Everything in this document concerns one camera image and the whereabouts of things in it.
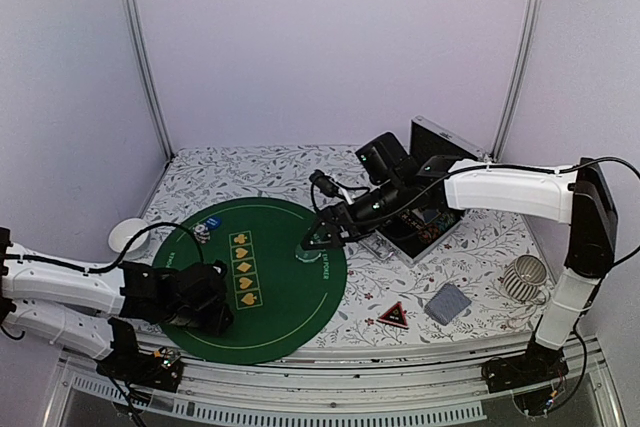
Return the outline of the blue small blind button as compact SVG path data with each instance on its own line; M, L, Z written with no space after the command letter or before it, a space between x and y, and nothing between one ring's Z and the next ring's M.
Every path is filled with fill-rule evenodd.
M205 225L209 230L216 230L221 225L221 220L218 217L210 217L206 220Z

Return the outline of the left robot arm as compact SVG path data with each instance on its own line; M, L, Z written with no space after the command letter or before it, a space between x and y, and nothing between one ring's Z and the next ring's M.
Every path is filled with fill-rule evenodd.
M145 354L130 320L224 333L234 317L221 262L176 270L127 260L75 264L44 257L1 231L1 324L20 326L92 358L100 374L132 383L175 379L180 365Z

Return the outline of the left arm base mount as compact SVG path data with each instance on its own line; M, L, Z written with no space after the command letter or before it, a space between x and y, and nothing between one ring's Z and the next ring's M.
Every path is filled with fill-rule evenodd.
M113 352L96 364L102 376L170 393L177 392L184 370L181 355L167 347L152 353Z

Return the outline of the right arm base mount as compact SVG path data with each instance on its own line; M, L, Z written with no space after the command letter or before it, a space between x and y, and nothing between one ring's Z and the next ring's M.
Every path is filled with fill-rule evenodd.
M569 373L563 349L529 343L524 353L494 357L481 366L490 393L502 392L564 377Z

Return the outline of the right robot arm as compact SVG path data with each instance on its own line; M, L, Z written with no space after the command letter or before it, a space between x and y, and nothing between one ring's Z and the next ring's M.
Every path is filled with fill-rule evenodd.
M552 371L587 304L620 263L615 257L618 214L600 168L605 160L583 158L569 167L535 167L440 155L418 164L391 132L356 155L374 189L350 199L346 187L315 171L312 191L340 201L315 212L301 250L341 248L415 208L489 209L569 225L565 270L516 368L527 383L537 383Z

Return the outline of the grey playing card deck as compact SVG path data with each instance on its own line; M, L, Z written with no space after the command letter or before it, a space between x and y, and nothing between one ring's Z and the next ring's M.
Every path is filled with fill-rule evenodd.
M447 283L426 304L424 312L438 324L446 326L470 305L471 300L456 285Z

